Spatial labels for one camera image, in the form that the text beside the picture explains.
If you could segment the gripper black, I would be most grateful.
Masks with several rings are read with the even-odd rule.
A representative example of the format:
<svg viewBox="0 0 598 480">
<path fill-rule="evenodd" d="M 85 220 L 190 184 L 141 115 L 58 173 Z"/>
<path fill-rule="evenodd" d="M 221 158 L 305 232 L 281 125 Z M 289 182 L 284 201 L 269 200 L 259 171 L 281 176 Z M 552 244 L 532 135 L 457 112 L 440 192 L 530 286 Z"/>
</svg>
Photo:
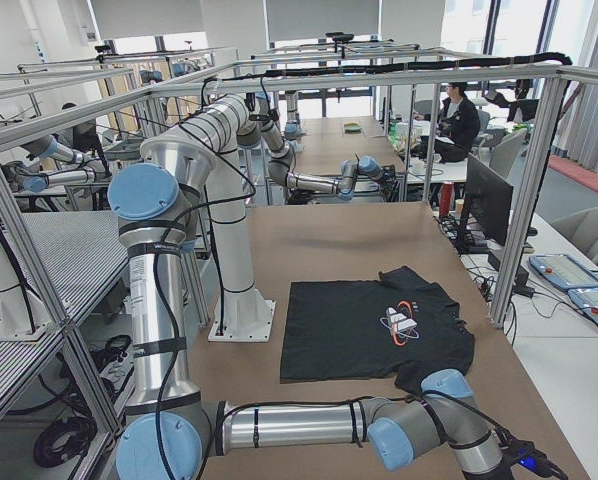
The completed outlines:
<svg viewBox="0 0 598 480">
<path fill-rule="evenodd" d="M 529 440 L 510 438 L 500 444 L 505 465 L 520 465 L 540 478 L 568 480 L 568 475 Z"/>
</svg>

